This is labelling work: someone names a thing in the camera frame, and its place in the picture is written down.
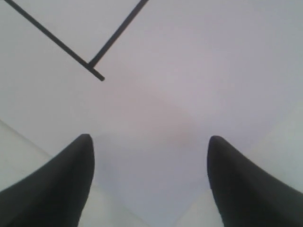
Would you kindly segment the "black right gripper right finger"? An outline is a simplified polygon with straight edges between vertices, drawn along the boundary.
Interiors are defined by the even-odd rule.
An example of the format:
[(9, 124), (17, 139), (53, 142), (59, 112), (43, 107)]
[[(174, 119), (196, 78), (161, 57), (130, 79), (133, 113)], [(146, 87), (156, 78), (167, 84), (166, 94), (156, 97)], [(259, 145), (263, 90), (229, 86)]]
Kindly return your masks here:
[(225, 227), (303, 225), (303, 194), (254, 164), (223, 137), (209, 140), (207, 175)]

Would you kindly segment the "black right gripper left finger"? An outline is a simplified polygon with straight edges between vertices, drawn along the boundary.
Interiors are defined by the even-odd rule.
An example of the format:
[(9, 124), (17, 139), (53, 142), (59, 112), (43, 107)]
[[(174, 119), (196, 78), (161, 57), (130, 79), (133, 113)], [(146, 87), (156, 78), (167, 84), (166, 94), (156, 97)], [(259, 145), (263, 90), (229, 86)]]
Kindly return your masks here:
[(93, 140), (82, 134), (45, 165), (0, 192), (0, 225), (77, 227), (93, 176)]

